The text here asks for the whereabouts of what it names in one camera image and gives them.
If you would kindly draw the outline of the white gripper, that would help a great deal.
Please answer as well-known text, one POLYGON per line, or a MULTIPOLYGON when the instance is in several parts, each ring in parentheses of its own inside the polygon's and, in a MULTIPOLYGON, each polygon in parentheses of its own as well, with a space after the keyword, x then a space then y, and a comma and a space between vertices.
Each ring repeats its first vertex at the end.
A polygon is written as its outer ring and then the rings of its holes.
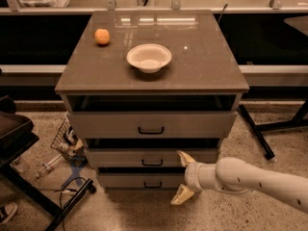
POLYGON ((176 195, 170 201, 172 205, 181 205, 191 198, 194 192, 198 193, 203 190, 199 182, 201 163, 197 163, 191 155, 182 150, 178 150, 177 154, 180 157, 181 165, 186 167, 185 182, 187 186, 183 184, 179 186, 176 195))

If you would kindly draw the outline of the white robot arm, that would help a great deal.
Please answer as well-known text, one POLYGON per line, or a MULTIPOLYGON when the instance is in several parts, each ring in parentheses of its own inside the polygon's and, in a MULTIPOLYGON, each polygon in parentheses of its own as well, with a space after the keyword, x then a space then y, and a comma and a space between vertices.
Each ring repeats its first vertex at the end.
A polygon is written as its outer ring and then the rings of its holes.
POLYGON ((178 150, 185 168, 172 205, 180 205, 195 193, 213 190, 218 193, 244 196, 252 191, 264 193, 303 213, 308 213, 308 179, 261 169, 234 157, 225 157, 215 164, 197 162, 191 155, 178 150))

